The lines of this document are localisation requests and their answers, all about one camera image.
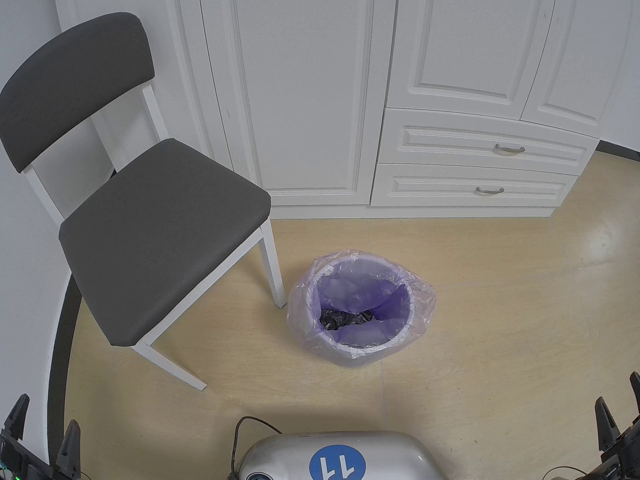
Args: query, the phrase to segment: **cable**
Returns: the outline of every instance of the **cable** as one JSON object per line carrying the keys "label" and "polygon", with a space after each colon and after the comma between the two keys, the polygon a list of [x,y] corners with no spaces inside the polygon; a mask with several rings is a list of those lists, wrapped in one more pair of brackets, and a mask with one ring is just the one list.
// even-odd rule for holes
{"label": "cable", "polygon": [[233,477],[237,478],[237,473],[236,473],[236,448],[238,447],[238,434],[240,432],[240,425],[242,425],[242,422],[244,420],[258,421],[258,422],[262,423],[263,425],[267,425],[267,427],[269,427],[271,430],[274,430],[278,434],[282,434],[282,432],[280,432],[271,423],[267,423],[266,421],[261,420],[260,418],[254,418],[253,416],[242,416],[242,418],[240,418],[240,421],[238,421],[238,424],[236,425],[236,434],[234,436],[234,447],[233,447],[233,450],[231,450],[231,475],[232,475],[231,478],[233,478]]}
{"label": "cable", "polygon": [[545,475],[544,475],[544,476],[542,476],[542,480],[545,480],[545,478],[547,477],[547,475],[548,475],[549,473],[551,473],[551,471],[553,471],[554,469],[563,469],[563,468],[565,468],[565,469],[572,469],[572,470],[574,470],[574,471],[578,471],[578,472],[582,473],[583,475],[587,475],[587,473],[585,473],[585,472],[584,472],[584,471],[582,471],[581,469],[574,468],[573,466],[556,466],[555,468],[551,468],[551,469],[549,469],[549,471],[547,471],[547,472],[545,473]]}

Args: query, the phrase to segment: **blue round label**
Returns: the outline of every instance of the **blue round label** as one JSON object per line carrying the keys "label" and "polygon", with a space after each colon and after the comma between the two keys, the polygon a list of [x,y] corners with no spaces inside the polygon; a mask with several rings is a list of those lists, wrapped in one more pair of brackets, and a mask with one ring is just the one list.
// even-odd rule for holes
{"label": "blue round label", "polygon": [[344,444],[325,446],[309,462],[313,480],[362,480],[366,469],[362,453]]}

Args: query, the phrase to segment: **gray chair seat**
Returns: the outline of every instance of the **gray chair seat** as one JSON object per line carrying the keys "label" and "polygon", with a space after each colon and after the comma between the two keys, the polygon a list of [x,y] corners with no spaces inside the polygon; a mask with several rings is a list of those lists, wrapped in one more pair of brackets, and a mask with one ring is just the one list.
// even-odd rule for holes
{"label": "gray chair seat", "polygon": [[269,194],[175,139],[133,160],[60,226],[112,345],[133,346],[267,220]]}

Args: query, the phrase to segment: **chair leg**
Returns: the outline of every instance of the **chair leg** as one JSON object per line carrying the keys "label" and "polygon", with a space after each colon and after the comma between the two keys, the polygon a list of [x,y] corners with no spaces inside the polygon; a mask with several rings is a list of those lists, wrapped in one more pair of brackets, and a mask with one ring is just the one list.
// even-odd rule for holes
{"label": "chair leg", "polygon": [[169,372],[171,373],[171,375],[178,377],[178,379],[187,382],[187,384],[192,385],[194,388],[202,391],[207,387],[207,385],[204,384],[204,382],[198,379],[195,375],[187,372],[187,370],[183,368],[180,368],[180,366],[178,366],[177,364],[172,363],[171,361],[169,361],[169,359],[160,354],[160,352],[158,352],[154,348],[151,348],[150,345],[144,343],[144,341],[140,340],[131,348],[133,348],[133,350],[140,354],[140,356],[149,359],[151,363],[160,366],[160,368],[162,368],[166,372]]}
{"label": "chair leg", "polygon": [[280,265],[278,264],[278,255],[276,254],[276,243],[273,240],[273,232],[271,231],[271,220],[260,226],[262,238],[260,245],[260,254],[262,255],[262,263],[267,272],[269,279],[269,287],[276,306],[283,307],[287,303],[287,297],[284,295],[284,286],[282,285],[282,276],[280,274]]}

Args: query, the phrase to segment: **black crumpled plastic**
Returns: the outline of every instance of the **black crumpled plastic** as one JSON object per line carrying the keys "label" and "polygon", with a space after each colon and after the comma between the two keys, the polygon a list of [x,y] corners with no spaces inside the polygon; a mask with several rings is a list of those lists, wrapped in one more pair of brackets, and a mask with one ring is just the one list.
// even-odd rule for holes
{"label": "black crumpled plastic", "polygon": [[375,318],[371,311],[363,311],[354,315],[338,309],[323,309],[320,315],[320,323],[327,331],[336,331],[345,325],[359,325],[372,320]]}

